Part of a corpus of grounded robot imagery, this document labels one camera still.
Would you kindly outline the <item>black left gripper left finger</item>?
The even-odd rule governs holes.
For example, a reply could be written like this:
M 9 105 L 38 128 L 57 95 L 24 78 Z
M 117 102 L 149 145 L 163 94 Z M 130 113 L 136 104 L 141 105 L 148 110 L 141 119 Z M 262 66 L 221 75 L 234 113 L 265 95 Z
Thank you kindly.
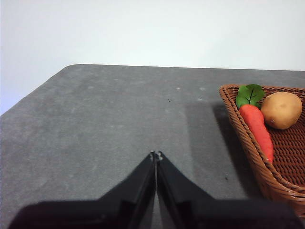
M 95 200 L 44 201 L 23 207 L 11 229 L 138 229 L 152 213 L 155 152 L 118 185 Z

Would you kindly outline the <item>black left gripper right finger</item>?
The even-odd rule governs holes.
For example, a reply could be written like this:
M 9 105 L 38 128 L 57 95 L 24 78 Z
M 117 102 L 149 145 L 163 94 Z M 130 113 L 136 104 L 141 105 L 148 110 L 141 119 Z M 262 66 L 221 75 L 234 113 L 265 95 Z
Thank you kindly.
M 177 229 L 302 229 L 294 211 L 263 199 L 214 199 L 161 152 L 156 154 L 157 193 L 165 226 Z

